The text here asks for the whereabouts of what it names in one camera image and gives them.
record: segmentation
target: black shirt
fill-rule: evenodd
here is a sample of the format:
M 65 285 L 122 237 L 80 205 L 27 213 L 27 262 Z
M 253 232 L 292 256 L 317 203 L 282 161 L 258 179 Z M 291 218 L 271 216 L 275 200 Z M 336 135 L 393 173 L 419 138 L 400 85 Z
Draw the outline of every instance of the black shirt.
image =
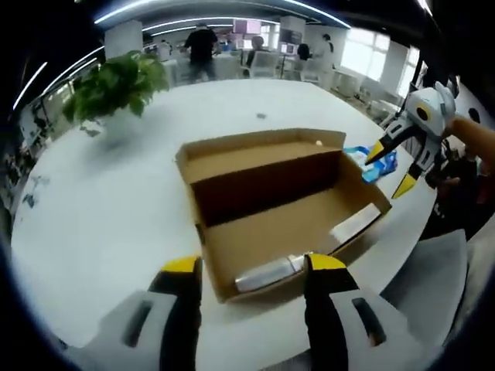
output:
M 204 63 L 211 60 L 211 51 L 217 35 L 211 29 L 198 29 L 192 32 L 186 40 L 186 48 L 191 48 L 191 62 Z

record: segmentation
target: blue item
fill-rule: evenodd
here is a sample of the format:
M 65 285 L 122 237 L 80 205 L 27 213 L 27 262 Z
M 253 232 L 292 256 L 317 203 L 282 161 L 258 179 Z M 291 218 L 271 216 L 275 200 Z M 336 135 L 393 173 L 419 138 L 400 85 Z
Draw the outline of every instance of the blue item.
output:
M 368 153 L 370 153 L 373 146 L 364 147 L 350 147 L 345 148 L 344 153 L 348 154 L 363 170 L 363 181 L 365 183 L 373 183 L 376 182 L 382 176 L 386 174 L 390 174 L 394 172 L 397 168 L 397 150 L 393 150 L 389 154 L 385 155 L 383 158 L 378 161 L 373 162 L 372 164 L 365 165 L 366 157 Z

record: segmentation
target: table surface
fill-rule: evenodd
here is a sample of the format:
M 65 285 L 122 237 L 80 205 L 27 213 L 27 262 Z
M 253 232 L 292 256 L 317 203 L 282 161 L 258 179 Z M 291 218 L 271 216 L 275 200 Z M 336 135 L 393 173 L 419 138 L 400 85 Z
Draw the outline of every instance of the table surface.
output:
M 224 104 L 235 97 L 242 104 Z M 258 113 L 266 115 L 257 118 Z M 188 141 L 279 128 L 345 131 L 345 145 L 372 145 L 383 131 L 349 104 L 309 83 L 225 80 L 155 96 L 131 145 L 104 151 L 104 136 L 73 129 L 46 150 L 32 176 L 38 203 L 19 206 L 12 261 L 26 299 L 61 339 L 81 346 L 99 320 L 136 290 L 146 290 L 168 260 L 200 252 L 183 181 L 174 162 Z M 411 164 L 378 185 L 389 198 Z M 32 180 L 24 193 L 33 188 Z M 373 231 L 374 245 L 350 266 L 361 287 L 382 291 L 412 252 L 435 192 L 420 179 Z M 253 370 L 309 347 L 302 297 L 274 305 L 217 302 L 206 270 L 201 370 Z

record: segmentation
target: robotic arm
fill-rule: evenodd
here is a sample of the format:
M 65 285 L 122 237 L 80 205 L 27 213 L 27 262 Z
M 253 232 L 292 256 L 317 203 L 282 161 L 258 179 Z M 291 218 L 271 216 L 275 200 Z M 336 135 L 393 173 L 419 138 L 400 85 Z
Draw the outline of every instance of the robotic arm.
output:
M 377 161 L 409 138 L 416 137 L 419 140 L 421 149 L 392 199 L 410 190 L 419 176 L 433 165 L 436 155 L 442 148 L 443 132 L 455 112 L 454 94 L 439 82 L 435 83 L 435 88 L 427 87 L 408 95 L 404 112 L 394 117 L 366 161 L 366 165 Z

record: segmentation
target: white chair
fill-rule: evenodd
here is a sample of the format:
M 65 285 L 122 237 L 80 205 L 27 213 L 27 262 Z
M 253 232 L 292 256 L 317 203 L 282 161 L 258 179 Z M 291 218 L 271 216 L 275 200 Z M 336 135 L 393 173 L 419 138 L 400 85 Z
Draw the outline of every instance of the white chair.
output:
M 242 68 L 248 71 L 251 79 L 275 79 L 277 78 L 276 68 L 278 59 L 279 55 L 277 53 L 256 52 L 251 67 Z
M 322 64 L 319 60 L 306 60 L 301 71 L 301 81 L 321 84 Z

